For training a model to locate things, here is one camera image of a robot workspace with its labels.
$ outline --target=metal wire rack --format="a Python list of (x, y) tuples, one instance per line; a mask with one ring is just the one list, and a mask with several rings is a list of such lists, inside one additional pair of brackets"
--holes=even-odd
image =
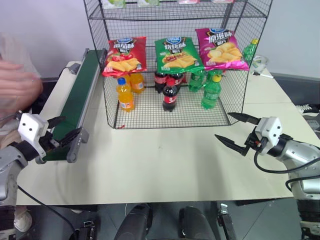
[(173, 112), (162, 109), (163, 97), (154, 86), (156, 71), (155, 41), (174, 36), (191, 37), (198, 47), (195, 29), (226, 28), (235, 31), (242, 51), (253, 38), (261, 38), (272, 0), (236, 0), (234, 3), (212, 3), (200, 0), (197, 4), (178, 4), (162, 0), (159, 6), (138, 7), (127, 0), (125, 8), (103, 9), (102, 0), (84, 0), (86, 15), (95, 50), (108, 51), (108, 40), (146, 36), (147, 71), (143, 73), (145, 91), (134, 95), (135, 109), (124, 112), (118, 104), (117, 81), (104, 78), (104, 98), (108, 124), (115, 129), (180, 128), (227, 126), (236, 120), (226, 113), (242, 112), (247, 71), (228, 70), (221, 80), (222, 92), (215, 108), (201, 107), (203, 89), (189, 92), (187, 85), (178, 94)]

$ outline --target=table surface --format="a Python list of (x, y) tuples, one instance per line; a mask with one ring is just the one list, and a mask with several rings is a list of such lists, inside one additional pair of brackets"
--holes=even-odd
[[(59, 116), (75, 76), (65, 69), (41, 116)], [(29, 163), (18, 177), (27, 192), (48, 205), (249, 200), (292, 197), (287, 174), (257, 169), (254, 151), (247, 156), (225, 147), (214, 134), (243, 145), (253, 130), (250, 123), (231, 126), (160, 129), (113, 129), (107, 123), (102, 82), (97, 83), (84, 127), (89, 142), (76, 163)], [(320, 146), (289, 97), (274, 79), (250, 75), (243, 112), (256, 117), (277, 116), (283, 132)], [(283, 170), (271, 156), (260, 164)], [(18, 192), (18, 205), (36, 203)]]

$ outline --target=green chip bag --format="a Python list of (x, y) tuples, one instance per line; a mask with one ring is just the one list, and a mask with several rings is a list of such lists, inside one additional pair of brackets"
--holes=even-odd
[(191, 37), (175, 36), (155, 41), (157, 72), (179, 74), (204, 70)]

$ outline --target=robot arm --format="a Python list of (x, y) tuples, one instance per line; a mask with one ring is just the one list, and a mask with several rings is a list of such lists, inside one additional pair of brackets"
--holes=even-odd
[[(309, 239), (320, 239), (320, 149), (282, 134), (278, 117), (256, 118), (236, 112), (228, 114), (242, 122), (256, 125), (245, 141), (245, 147), (236, 145), (226, 137), (215, 136), (228, 148), (243, 156), (250, 148), (254, 149), (254, 163), (260, 170), (272, 174), (288, 174), (289, 180), (285, 185), (297, 200), (302, 235)], [(258, 156), (265, 154), (282, 162), (287, 170), (276, 171), (261, 167)]]
[(13, 142), (0, 150), (0, 239), (16, 239), (14, 219), (17, 202), (17, 177), (29, 161), (36, 157), (43, 158), (54, 149), (63, 148), (80, 133), (81, 128), (69, 132), (57, 141), (53, 139), (52, 129), (65, 120), (59, 116), (44, 121), (38, 114), (19, 113), (18, 132), (22, 142)]

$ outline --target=floor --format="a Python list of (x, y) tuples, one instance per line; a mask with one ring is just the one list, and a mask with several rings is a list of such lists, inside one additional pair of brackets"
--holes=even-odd
[[(299, 240), (301, 239), (300, 218), (296, 201), (292, 198), (276, 199), (249, 205), (237, 206), (234, 201), (228, 205), (238, 240)], [(225, 240), (222, 227), (217, 224), (217, 205), (220, 202), (168, 202), (155, 204), (152, 228), (146, 236), (151, 239), (178, 238), (178, 213), (181, 208), (193, 206), (207, 217), (216, 240)], [(68, 208), (54, 207), (69, 219), (76, 228), (82, 222), (97, 223), (98, 240), (114, 239), (117, 230), (135, 204), (98, 205), (97, 212), (73, 213)], [(29, 207), (34, 224), (25, 234), (18, 234), (18, 240), (68, 240), (71, 230), (60, 218), (42, 206)]]

